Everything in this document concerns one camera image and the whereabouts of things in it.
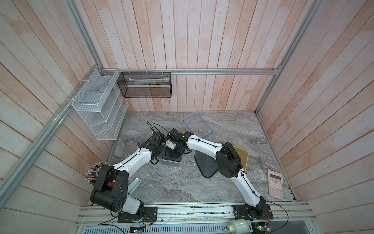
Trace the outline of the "clear lunch box blue rim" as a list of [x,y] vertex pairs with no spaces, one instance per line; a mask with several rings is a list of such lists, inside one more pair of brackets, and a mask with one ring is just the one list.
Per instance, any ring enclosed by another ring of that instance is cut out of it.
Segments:
[[161,161],[161,163],[165,165],[180,166],[182,158],[183,158],[182,153],[175,152],[174,150],[165,146],[164,149],[162,150],[159,160]]

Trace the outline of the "clear lunch box lid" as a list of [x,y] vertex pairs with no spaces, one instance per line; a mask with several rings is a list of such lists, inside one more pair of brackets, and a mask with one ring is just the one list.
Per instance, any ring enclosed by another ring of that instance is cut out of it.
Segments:
[[207,139],[214,134],[214,130],[208,121],[204,120],[199,114],[191,114],[183,119],[183,125],[187,131]]

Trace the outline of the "yellow lunch box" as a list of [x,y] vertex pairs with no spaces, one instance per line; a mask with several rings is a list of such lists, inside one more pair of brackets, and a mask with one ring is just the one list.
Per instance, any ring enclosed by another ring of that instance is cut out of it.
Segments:
[[243,170],[246,171],[246,167],[247,167],[247,162],[248,162],[248,158],[249,158],[249,152],[243,148],[240,148],[240,147],[237,147],[237,146],[233,146],[235,151],[237,152],[238,156],[240,157],[241,159],[241,164],[243,166]]

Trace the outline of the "dark grey cloth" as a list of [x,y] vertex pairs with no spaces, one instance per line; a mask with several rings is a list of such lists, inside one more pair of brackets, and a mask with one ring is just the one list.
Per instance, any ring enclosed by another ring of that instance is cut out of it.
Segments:
[[179,154],[178,152],[175,152],[174,150],[171,150],[170,148],[165,147],[165,155],[162,156],[161,159],[180,162],[182,160],[182,157],[183,157],[183,154]]

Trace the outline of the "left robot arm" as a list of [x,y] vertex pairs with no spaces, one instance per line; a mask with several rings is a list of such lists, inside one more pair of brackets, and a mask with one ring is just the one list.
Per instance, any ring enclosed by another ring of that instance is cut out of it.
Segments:
[[114,166],[103,165],[98,172],[90,201],[112,212],[136,214],[141,201],[128,195],[129,178],[143,165],[153,161],[165,143],[165,135],[153,132],[136,151]]

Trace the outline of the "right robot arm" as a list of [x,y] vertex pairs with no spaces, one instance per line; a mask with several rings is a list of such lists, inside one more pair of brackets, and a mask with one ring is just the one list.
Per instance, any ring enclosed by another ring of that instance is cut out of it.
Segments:
[[246,172],[243,169],[241,159],[229,142],[215,143],[198,137],[191,132],[184,134],[172,129],[167,134],[173,153],[183,153],[185,150],[195,150],[210,156],[216,160],[219,172],[231,179],[241,192],[247,208],[260,215],[266,207],[265,199],[254,189]]

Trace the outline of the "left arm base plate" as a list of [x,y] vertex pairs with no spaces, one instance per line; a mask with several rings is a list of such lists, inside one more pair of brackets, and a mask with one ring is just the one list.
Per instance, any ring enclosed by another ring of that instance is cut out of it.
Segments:
[[140,207],[138,212],[131,214],[123,212],[119,217],[118,223],[154,223],[157,221],[158,208],[156,206]]

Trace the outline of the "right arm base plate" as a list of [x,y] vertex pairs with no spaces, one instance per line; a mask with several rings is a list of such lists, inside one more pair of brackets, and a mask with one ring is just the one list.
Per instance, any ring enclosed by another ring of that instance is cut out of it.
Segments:
[[253,221],[255,219],[273,219],[273,213],[268,204],[265,204],[263,208],[252,207],[249,205],[233,205],[233,213],[235,219],[244,219]]

